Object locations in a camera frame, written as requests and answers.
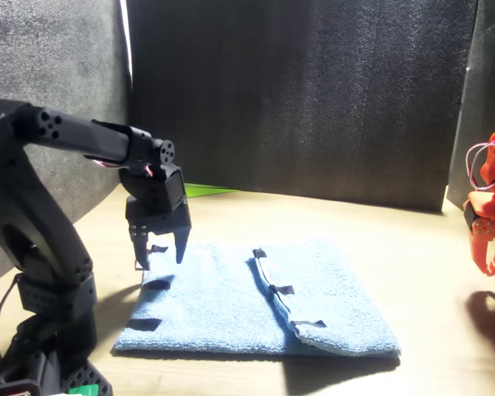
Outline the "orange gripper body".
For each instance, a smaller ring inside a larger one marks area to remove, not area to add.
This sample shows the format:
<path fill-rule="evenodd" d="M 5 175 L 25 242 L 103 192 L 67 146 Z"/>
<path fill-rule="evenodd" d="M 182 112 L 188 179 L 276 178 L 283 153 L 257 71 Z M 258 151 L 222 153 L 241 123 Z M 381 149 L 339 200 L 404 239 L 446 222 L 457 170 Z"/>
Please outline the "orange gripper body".
<path fill-rule="evenodd" d="M 464 203 L 464 220 L 471 248 L 485 248 L 495 239 L 495 195 L 472 191 Z"/>

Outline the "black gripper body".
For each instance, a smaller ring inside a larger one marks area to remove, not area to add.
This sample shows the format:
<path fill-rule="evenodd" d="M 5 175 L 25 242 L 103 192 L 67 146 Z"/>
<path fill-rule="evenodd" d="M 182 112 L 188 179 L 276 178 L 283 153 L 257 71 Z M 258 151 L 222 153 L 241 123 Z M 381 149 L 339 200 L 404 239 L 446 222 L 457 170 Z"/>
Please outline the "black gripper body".
<path fill-rule="evenodd" d="M 125 217 L 129 223 L 130 239 L 133 243 L 144 243 L 148 233 L 164 235 L 172 233 L 175 244 L 187 244 L 191 231 L 191 217 L 186 202 L 174 210 L 161 211 L 146 207 L 144 203 L 129 196 L 126 201 Z"/>

